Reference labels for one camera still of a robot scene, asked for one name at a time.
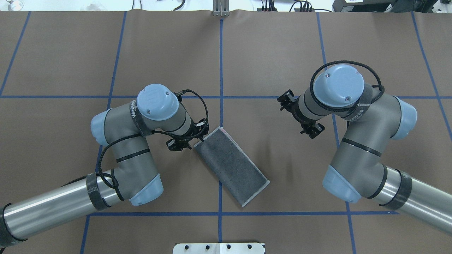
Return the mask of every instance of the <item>white mounting plate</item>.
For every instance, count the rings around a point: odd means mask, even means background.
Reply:
[[[173,254],[265,254],[265,243],[176,244]]]

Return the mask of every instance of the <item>white bracket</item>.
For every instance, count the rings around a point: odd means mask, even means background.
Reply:
[[[229,16],[229,0],[213,0],[212,14],[221,17]]]
[[[177,244],[173,254],[265,254],[265,243]]]

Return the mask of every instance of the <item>gray cloth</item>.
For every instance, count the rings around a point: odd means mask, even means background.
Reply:
[[[223,127],[194,148],[242,207],[270,183]]]

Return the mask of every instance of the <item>robotic arm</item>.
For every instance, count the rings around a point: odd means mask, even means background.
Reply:
[[[37,233],[78,217],[102,211],[128,199],[139,206],[158,198],[163,192],[160,174],[152,159],[145,136],[162,133],[172,139],[172,151],[191,149],[188,142],[202,140],[208,133],[206,119],[194,123],[181,104],[182,94],[172,93],[160,84],[148,85],[136,100],[95,116],[91,131],[96,141],[106,146],[98,162],[99,172],[17,204],[8,204],[0,214],[0,248],[13,246]],[[102,172],[102,157],[109,147],[117,167]]]
[[[379,85],[365,83],[355,68],[341,63],[367,68]],[[334,66],[315,79],[330,65]],[[452,195],[379,162],[389,140],[407,136],[417,120],[413,106],[383,93],[384,87],[370,67],[336,61],[315,72],[304,95],[295,99],[288,90],[278,102],[281,110],[291,112],[301,124],[301,133],[311,138],[325,129],[316,121],[331,113],[350,123],[323,179],[327,191],[351,203],[361,196],[369,198],[452,235]]]

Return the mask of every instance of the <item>light blue joint cap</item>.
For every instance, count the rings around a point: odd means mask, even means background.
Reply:
[[[146,118],[163,121],[176,114],[179,100],[166,86],[151,84],[138,94],[137,107]]]
[[[107,113],[110,110],[111,108],[107,109],[106,111],[93,117],[93,119],[91,120],[91,133],[93,134],[93,137],[96,139],[96,141],[103,146],[108,145],[107,139],[105,139],[104,125],[105,118],[107,117]]]
[[[352,105],[361,97],[363,91],[363,76],[346,64],[327,69],[314,82],[315,96],[320,102],[333,108]]]
[[[130,203],[134,206],[140,206],[151,202],[152,200],[160,197],[163,193],[163,184],[160,179],[160,173],[157,174],[152,181],[150,181],[141,191],[135,196],[129,199]]]
[[[400,117],[400,125],[399,129],[395,133],[394,136],[391,137],[391,139],[402,139],[408,135],[408,133],[414,129],[414,126],[416,125],[416,122],[418,120],[418,113],[416,109],[411,106],[410,104],[404,102],[403,100],[396,97],[400,104],[400,111],[401,111],[401,117]]]
[[[322,185],[331,194],[344,201],[356,203],[361,198],[358,191],[331,165],[328,166]]]

